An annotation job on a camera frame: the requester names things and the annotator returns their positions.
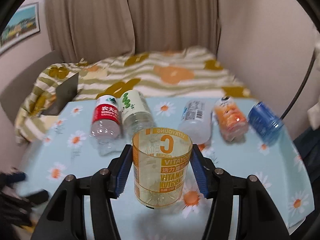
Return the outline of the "blue label bottle cup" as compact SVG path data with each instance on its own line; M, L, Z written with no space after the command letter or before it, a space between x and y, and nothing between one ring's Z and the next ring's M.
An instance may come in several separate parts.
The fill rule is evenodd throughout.
M248 122L267 145L276 143L283 127L282 120L263 102L258 102L252 107L248 114Z

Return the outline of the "grey bed headboard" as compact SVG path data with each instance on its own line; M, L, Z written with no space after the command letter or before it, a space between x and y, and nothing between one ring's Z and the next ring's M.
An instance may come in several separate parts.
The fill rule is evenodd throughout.
M37 77L55 63L63 63L63 58L58 51L51 51L28 66L1 92L1 107L12 124L15 122L21 104L31 93Z

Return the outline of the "beige curtain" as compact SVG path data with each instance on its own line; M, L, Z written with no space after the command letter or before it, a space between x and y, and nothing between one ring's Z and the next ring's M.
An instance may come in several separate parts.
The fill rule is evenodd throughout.
M219 47L219 0L45 0L45 11L65 62Z

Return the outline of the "orange label bottle cup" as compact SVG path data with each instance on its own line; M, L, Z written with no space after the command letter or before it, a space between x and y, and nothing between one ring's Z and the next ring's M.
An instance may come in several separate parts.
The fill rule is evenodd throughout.
M214 105L214 113L220 133L225 141L243 137L248 132L248 121L230 96L225 96Z

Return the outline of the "white label bottle cup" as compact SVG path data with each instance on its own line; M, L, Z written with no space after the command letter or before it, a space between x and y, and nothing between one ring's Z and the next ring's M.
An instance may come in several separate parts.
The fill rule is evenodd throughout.
M206 143L212 134L212 108L207 100L189 100L183 110L178 130L187 134L193 144Z

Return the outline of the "grey open laptop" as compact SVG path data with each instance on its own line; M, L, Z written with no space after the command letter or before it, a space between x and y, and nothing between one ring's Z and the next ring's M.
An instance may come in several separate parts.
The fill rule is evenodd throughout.
M79 74L76 73L68 80L64 81L59 85L55 92L56 92L56 100L53 104L43 111L42 115L48 116L57 116L60 112L64 109L67 103L71 102L78 94L78 80Z

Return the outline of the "green label bottle cup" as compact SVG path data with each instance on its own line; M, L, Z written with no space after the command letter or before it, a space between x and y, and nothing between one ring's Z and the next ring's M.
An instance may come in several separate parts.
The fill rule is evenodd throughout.
M146 99L137 90L129 90L121 96L120 109L123 129L128 137L155 124Z

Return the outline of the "dark clothing pile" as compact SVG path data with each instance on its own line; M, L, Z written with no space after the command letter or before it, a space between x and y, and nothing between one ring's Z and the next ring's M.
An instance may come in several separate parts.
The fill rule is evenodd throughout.
M320 131L307 128L293 141L308 172L311 185L319 190Z

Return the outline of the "red label bottle cup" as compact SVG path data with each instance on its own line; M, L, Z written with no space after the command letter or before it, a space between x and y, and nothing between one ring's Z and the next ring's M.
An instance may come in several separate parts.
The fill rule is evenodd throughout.
M120 133L120 118L116 98L112 95L99 96L93 112L91 137L101 156L114 151Z

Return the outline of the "framed wall picture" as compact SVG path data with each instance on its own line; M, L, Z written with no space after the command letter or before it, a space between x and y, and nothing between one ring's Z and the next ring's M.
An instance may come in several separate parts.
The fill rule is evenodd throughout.
M21 6L1 33L1 54L39 32L39 3Z

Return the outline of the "yellow transparent plastic cup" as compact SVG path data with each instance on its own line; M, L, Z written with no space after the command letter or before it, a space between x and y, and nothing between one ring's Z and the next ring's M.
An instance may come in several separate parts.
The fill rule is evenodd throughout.
M180 199L192 146L185 133L171 128L150 127L133 135L135 194L143 205L161 209Z

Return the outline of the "striped floral bed quilt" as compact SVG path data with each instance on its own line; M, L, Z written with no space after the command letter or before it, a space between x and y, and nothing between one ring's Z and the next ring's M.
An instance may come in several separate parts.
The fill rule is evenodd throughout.
M59 123L57 118L45 117L43 111L57 99L57 87L73 75L79 77L76 101L94 100L105 94L118 98L132 89L146 97L251 97L244 83L223 68L213 53L199 46L176 52L109 57L95 63L48 63L37 74L16 115L18 144L42 139L48 129Z

